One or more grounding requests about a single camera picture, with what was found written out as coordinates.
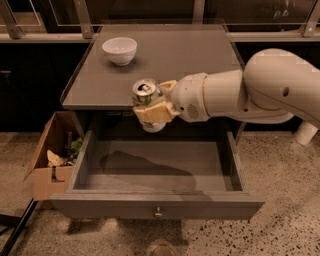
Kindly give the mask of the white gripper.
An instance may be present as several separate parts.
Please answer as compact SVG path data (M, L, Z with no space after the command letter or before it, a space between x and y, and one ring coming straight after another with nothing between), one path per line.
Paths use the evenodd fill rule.
M162 82L159 84L161 96L168 98L171 95L173 104L162 101L153 106L135 106L133 110L138 119L146 123L168 123L179 114L186 122L205 122L209 119L203 92L206 78L206 73L199 73L188 75L178 82Z

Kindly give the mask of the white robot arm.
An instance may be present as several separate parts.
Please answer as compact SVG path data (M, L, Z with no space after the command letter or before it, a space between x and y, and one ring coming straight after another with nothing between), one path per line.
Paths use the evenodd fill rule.
M320 130L320 70L282 49L254 54L244 69L191 74L179 81L143 79L133 85L134 112L143 129L158 132L175 117L258 123L302 119L295 139L308 144Z

